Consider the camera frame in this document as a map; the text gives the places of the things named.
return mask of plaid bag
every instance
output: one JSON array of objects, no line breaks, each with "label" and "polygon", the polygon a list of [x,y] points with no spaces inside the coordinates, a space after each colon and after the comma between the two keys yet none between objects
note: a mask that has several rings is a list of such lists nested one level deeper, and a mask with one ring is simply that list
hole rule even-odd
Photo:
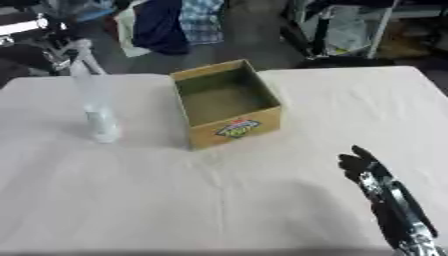
[{"label": "plaid bag", "polygon": [[179,20],[190,44],[213,44],[223,40],[218,19],[223,3],[224,0],[183,0]]}]

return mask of open cardboard box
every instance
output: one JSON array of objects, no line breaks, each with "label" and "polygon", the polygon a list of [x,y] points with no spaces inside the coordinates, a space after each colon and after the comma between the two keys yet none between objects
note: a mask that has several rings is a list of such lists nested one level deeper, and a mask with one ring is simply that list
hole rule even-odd
[{"label": "open cardboard box", "polygon": [[281,105],[246,60],[171,74],[193,149],[280,128]]}]

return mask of colorful sticker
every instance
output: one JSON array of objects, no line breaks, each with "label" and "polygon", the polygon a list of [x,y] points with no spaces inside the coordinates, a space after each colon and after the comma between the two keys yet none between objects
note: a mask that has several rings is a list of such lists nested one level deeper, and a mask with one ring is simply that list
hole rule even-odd
[{"label": "colorful sticker", "polygon": [[231,125],[219,130],[216,135],[239,139],[246,136],[254,128],[260,126],[260,124],[257,121],[238,119],[233,121]]}]

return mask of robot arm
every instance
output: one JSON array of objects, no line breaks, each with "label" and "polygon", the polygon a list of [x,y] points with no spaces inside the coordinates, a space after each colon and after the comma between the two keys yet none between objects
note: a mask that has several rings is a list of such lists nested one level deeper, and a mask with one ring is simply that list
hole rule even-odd
[{"label": "robot arm", "polygon": [[359,185],[396,254],[446,256],[435,245],[438,233],[421,206],[387,168],[366,150],[354,146],[354,155],[340,155],[339,166]]}]

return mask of white cloth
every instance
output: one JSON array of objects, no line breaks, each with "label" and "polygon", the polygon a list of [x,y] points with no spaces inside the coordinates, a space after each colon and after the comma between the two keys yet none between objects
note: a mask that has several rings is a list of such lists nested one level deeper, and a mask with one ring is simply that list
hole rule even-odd
[{"label": "white cloth", "polygon": [[123,49],[124,54],[128,58],[142,56],[151,52],[145,48],[135,47],[132,43],[136,19],[134,7],[146,1],[148,0],[133,1],[126,10],[123,10],[114,17],[114,20],[117,22],[118,39],[120,41],[121,49]]},{"label": "white cloth", "polygon": [[353,144],[408,186],[448,245],[448,101],[429,80],[409,67],[260,74],[285,105],[282,129],[196,152],[167,76],[98,78],[124,128],[112,145],[87,138],[70,78],[11,82],[0,251],[387,248],[337,167]]}]

